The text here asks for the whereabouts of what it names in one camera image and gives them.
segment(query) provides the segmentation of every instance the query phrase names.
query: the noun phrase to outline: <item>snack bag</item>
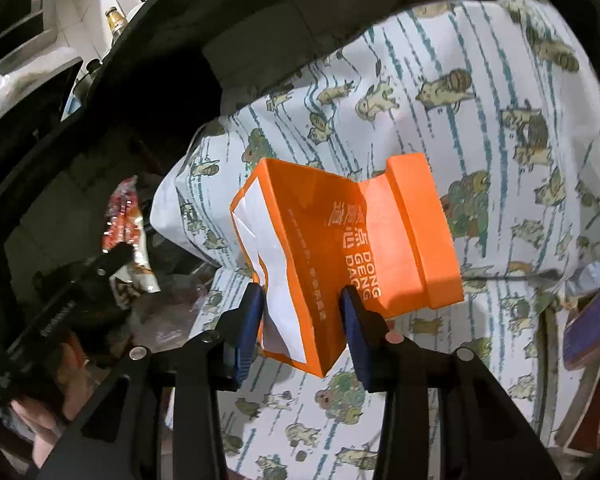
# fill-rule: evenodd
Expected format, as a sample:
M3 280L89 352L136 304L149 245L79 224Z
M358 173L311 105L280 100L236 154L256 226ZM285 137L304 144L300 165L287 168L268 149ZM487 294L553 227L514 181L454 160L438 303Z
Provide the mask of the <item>snack bag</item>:
M134 247L134 260L111 277L116 303L125 310L144 291L160 291L146 250L142 212L136 191L137 181L137 176L123 180L109 198L107 230L102 237L102 251L105 253L120 242Z
M393 156L356 183L263 158L231 204L253 279L267 297L265 355L324 377L346 341L340 291L395 317L462 301L460 269L424 156Z

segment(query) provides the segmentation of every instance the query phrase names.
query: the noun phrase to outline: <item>cartoon animal print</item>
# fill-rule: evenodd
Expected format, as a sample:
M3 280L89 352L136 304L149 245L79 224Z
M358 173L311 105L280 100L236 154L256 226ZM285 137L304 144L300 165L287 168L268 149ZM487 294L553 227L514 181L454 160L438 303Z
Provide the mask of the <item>cartoon animal print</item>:
M400 105L395 101L395 97L391 97L392 93L394 93L394 89L391 86L389 76L384 81L380 80L377 85L371 85L364 97L360 98L356 104L358 117L372 122L380 112L400 108Z
M206 232L206 240L203 245L209 250L224 249L227 247L226 240L224 238L218 238L211 230Z
M462 280L462 288L465 294L470 296L475 294L484 294L488 291L487 280L483 278L473 278L472 280Z
M373 471L378 462L378 453L366 449L343 447L336 453L336 464L349 464L363 471Z
M318 433L320 430L307 428L304 424L296 422L285 428L286 437L289 439L291 447L297 447L300 442L305 446L315 447L317 445Z
M538 348L536 348L536 342L530 341L524 348L525 359L535 359L538 357Z
M549 183L534 189L536 203L545 207L557 206L567 196L564 190L564 180L560 176L560 169L556 166L553 170Z
M411 320L411 333L412 334L430 334L430 335L438 335L438 331L442 326L442 318L437 317L432 320L422 319L419 317L414 317Z
M474 171L462 180L452 182L448 193L440 198L453 239L478 238L482 257L486 254L489 225L489 186L489 174L484 170Z
M318 158L314 158L314 160L310 160L305 165L308 166L309 168L315 168L316 170L324 171L324 166L322 165L321 161Z
M220 319L220 315L218 314L217 316L214 316L214 318L211 321L207 321L203 326L202 326L202 330L213 330L216 328L216 325L218 324L218 320Z
M536 391L536 380L533 375L519 377L512 387L509 388L509 397L512 399L530 399Z
M455 7L456 4L453 2L433 2L432 4L413 7L411 12L416 18L435 18L436 16L442 16L446 12L455 14Z
M524 274L531 274L534 270L534 267L529 262L509 262L507 266L507 274L511 274L513 272L523 272Z
M347 178L349 180L353 180L353 182L360 182L360 177L362 176L362 168L356 171L349 171L347 173Z
M571 243L571 240L573 240L573 236L571 236L571 227L572 225L569 225L569 229L567 229L567 232L555 247L555 254L558 256L558 260L563 260L567 255L569 244Z
M193 204L191 204L191 202L183 202L180 205L180 215L185 220L187 231L198 234L205 228L205 223L198 218L198 213L193 209Z
M272 410L287 410L291 411L293 408L291 405L295 401L289 390L282 392L281 394L264 394L262 403L266 408Z
M249 420L260 416L260 405L257 402L248 402L244 397L238 397L235 401L235 407L241 413L249 417Z
M209 121L206 124L205 129L202 130L203 137L219 137L219 136L224 135L225 133L226 133L226 130L224 129L224 126L222 126L222 124L220 124L220 121L218 119Z
M307 135L309 140L312 140L314 144L320 144L329 140L333 130L324 115L311 112L309 114L309 121L314 126L309 130L309 135Z
M258 480L286 480L286 465L280 463L278 455L273 455L272 458L259 456L256 464L262 469L262 476Z
M202 306L202 314L217 314L222 302L222 291L211 289L206 297L205 304Z
M540 38L538 31L528 26L526 40L529 42L531 50L540 59L555 63L567 72L576 73L580 69L580 63L573 53L573 49L560 40L553 40L548 31L544 38Z
M518 337L522 334L523 330L528 330L530 328L533 328L533 320L530 317L509 320L509 331L514 337Z
M548 147L549 129L539 109L532 109L525 99L525 108L510 108L500 112L503 126L516 131L518 144L513 159L532 171L534 166L550 166L553 163Z
M224 454L233 456L240 453L243 442L239 436L223 434L222 446L224 447Z
M344 85L340 86L331 86L329 88L325 88L322 92L318 94L318 101L322 106L330 105L334 100L340 99L343 97L349 97L349 93L353 88L353 81L350 83L344 82Z
M526 17L534 12L522 0L504 0L500 5L509 13L511 21L516 25L526 22Z
M278 107L281 104L284 104L287 101L289 101L289 99L291 99L291 91L293 89L294 89L293 84L287 83L286 85L284 85L280 88L276 88L275 90L272 90L271 93L269 94L269 99L267 99L267 102L266 102L267 110L269 112L274 112L274 111L278 110Z
M529 317L531 305L525 298L519 296L508 296L502 298L502 306L508 308L511 319L520 320Z
M522 224L516 224L511 228L513 235L530 243L536 249L542 245L544 238L544 226L539 220L523 220Z
M460 275L462 278L476 278L484 276L487 272L493 269L492 265L483 267L474 267L472 264L462 264L460 267Z
M262 129L254 128L249 134L249 143L242 154L242 161L253 171L260 159L266 156L278 158Z
M537 289L534 295L534 311L536 314L542 314L548 306L559 308L560 298L551 291Z
M491 338L490 337L478 337L462 343L460 346L464 346L474 351L474 353L480 358L484 365L488 368L491 362Z
M589 240L588 236L578 236L576 238L576 247L579 249L589 249L591 245L591 240Z
M315 393L315 402L325 410L327 418L344 424L356 424L362 415L366 392L356 374L339 371L326 390Z
M453 105L454 112L457 112L462 101L475 97L468 92L471 84L471 74L467 70L456 68L435 81L425 80L419 94L416 95L416 100L424 105L427 112L438 106L447 105Z
M208 156L205 157L205 160L203 160L199 164L191 165L191 176L215 175L218 171L220 171L220 166L218 166L218 162L220 162L219 159L210 160Z
M249 266L240 267L240 269L237 269L235 272L237 272L241 276L246 276L247 278L253 278L253 269L251 269L251 267L249 267Z
M578 180L576 184L576 193L580 199L580 203L584 207L590 207L596 213L600 213L600 198L595 196L582 180Z

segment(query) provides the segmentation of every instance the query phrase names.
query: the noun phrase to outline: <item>bolt head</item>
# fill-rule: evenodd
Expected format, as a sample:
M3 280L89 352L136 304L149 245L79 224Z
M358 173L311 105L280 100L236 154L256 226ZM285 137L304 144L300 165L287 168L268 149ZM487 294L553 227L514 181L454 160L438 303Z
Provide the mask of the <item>bolt head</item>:
M135 348L131 349L131 352L129 352L129 357L131 357L133 361L139 361L140 359L146 357L146 354L147 352L145 347L136 346Z
M220 339L220 334L217 330L205 330L200 339L202 339L202 342L204 343L213 343Z
M458 350L456 350L456 355L458 356L458 359L460 359L461 361L466 361L469 362L471 359L474 358L474 353L469 350L468 348L459 348Z

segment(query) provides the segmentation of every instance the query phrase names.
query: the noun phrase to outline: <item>orange paper bag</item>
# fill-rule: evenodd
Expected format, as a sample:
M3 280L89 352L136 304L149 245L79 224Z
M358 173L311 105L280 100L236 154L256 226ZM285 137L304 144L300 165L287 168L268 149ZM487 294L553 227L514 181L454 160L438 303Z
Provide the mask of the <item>orange paper bag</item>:
M451 234L420 154L392 156L384 174L361 183L263 158L231 212L266 292L264 354L318 377L346 344L343 286L354 285L385 318L463 299Z

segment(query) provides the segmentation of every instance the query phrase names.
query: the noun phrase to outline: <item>brown object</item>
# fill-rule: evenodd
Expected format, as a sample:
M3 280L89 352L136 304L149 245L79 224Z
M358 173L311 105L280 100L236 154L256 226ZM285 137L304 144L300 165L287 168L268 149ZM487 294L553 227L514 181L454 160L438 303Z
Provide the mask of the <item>brown object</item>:
M591 456L600 449L600 364L592 365L591 368L597 375L597 380L587 398L582 399L586 400L584 414L574 427L566 422L565 417L565 422L556 435L556 442L564 446L564 451L577 456Z

